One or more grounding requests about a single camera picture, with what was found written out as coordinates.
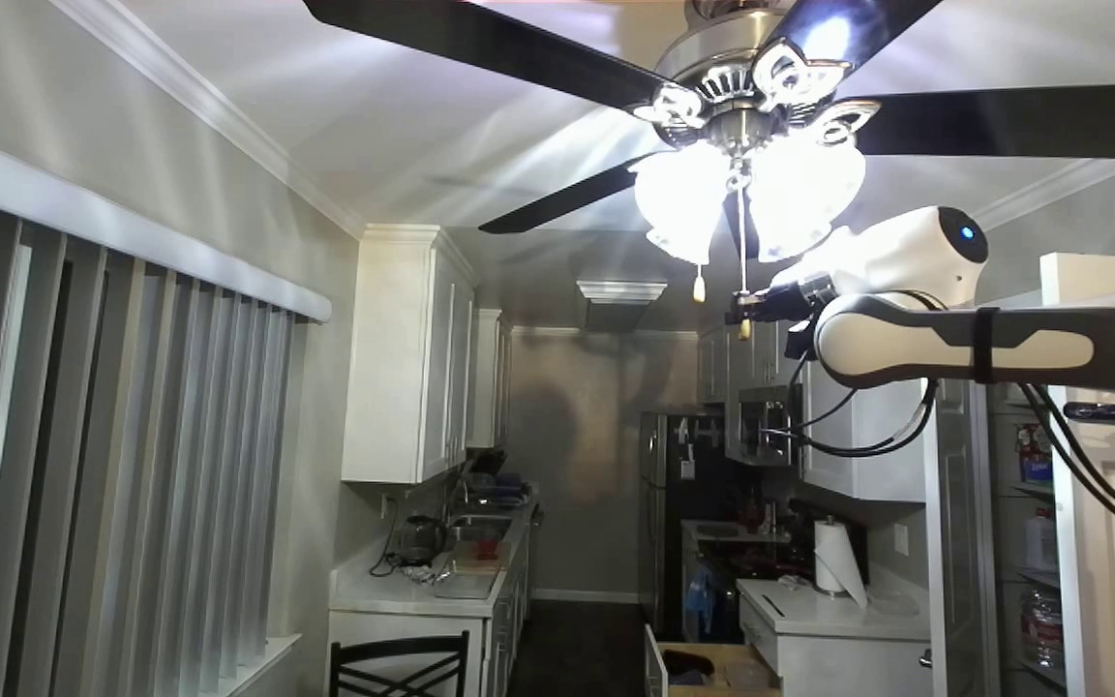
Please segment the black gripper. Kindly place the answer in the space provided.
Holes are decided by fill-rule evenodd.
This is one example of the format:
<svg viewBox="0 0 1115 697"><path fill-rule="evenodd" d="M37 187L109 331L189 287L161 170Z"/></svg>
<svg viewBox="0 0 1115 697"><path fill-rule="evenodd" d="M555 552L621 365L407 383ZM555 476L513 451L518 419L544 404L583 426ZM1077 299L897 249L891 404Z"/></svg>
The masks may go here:
<svg viewBox="0 0 1115 697"><path fill-rule="evenodd" d="M805 293L795 287L770 287L770 290L754 290L754 293L736 293L724 321L740 325L740 321L805 321L826 307L821 293Z"/></svg>

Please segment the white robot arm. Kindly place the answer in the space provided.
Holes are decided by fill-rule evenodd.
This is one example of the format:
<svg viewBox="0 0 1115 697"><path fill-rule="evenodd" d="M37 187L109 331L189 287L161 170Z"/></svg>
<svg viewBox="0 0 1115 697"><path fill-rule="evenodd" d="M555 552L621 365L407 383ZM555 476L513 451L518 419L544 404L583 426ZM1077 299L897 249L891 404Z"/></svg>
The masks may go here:
<svg viewBox="0 0 1115 697"><path fill-rule="evenodd" d="M731 321L790 321L790 352L843 386L904 379L1061 383L1115 392L1115 307L979 307L988 232L957 204L922 204L832 232Z"/></svg>

